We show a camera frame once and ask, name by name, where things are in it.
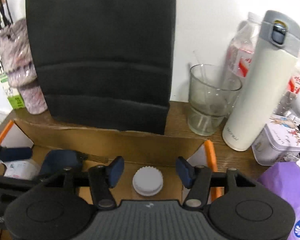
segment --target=hanging cord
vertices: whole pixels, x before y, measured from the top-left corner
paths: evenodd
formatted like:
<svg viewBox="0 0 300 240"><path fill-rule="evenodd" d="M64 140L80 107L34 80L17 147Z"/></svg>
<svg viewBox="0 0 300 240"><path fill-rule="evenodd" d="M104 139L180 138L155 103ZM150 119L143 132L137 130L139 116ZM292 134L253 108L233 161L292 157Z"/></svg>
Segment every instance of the hanging cord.
<svg viewBox="0 0 300 240"><path fill-rule="evenodd" d="M4 10L3 10L3 5L2 5L2 3L0 3L0 13L1 13L1 15L2 15L2 20L3 20L4 26L9 25L10 22L8 21L8 19L6 18L5 14L4 14Z"/></svg>
<svg viewBox="0 0 300 240"><path fill-rule="evenodd" d="M12 17L11 17L10 9L9 9L9 6L8 6L8 0L6 0L6 5L7 5L7 9L8 9L8 14L9 14L10 22L13 24L13 20L12 20Z"/></svg>

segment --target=white bottle cap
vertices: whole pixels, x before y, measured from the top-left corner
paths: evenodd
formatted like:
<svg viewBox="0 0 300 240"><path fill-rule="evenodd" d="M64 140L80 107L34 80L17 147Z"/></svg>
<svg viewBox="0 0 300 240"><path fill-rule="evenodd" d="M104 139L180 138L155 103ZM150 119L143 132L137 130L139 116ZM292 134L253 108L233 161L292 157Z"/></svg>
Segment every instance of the white bottle cap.
<svg viewBox="0 0 300 240"><path fill-rule="evenodd" d="M132 185L142 196L150 197L158 194L163 186L163 177L154 167L142 167L133 176Z"/></svg>

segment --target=green carton label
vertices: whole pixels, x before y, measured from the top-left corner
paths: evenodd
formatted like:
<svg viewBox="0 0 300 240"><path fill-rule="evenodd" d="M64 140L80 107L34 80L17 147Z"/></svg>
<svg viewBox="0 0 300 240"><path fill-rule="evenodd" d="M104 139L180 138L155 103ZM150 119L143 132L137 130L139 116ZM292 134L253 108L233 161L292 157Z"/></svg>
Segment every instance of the green carton label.
<svg viewBox="0 0 300 240"><path fill-rule="evenodd" d="M0 74L0 82L1 83L5 83L8 82L8 76L5 72L3 72L2 74Z"/></svg>
<svg viewBox="0 0 300 240"><path fill-rule="evenodd" d="M21 95L17 95L14 97L8 97L8 100L13 109L19 109L19 108L26 107Z"/></svg>

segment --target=orange handle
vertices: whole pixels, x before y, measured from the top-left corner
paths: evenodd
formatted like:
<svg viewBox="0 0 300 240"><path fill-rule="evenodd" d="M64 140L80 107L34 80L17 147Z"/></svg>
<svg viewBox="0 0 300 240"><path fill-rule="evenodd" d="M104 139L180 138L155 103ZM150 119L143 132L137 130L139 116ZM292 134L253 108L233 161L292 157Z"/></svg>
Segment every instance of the orange handle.
<svg viewBox="0 0 300 240"><path fill-rule="evenodd" d="M213 172L218 172L218 166L217 166L217 157L216 152L214 151L213 142L210 140L206 140L204 143L204 149L207 155L207 164L210 169L212 169ZM211 193L211 201L214 201L216 198L221 197L221 188L219 187L212 187L210 189Z"/></svg>

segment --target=tissue package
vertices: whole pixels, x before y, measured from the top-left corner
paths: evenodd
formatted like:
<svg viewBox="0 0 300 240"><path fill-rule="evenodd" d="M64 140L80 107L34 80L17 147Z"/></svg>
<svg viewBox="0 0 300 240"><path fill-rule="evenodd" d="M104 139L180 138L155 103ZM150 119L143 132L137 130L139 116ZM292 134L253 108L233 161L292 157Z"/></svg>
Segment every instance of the tissue package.
<svg viewBox="0 0 300 240"><path fill-rule="evenodd" d="M300 239L300 160L275 163L258 181L293 207L296 220L288 240Z"/></svg>

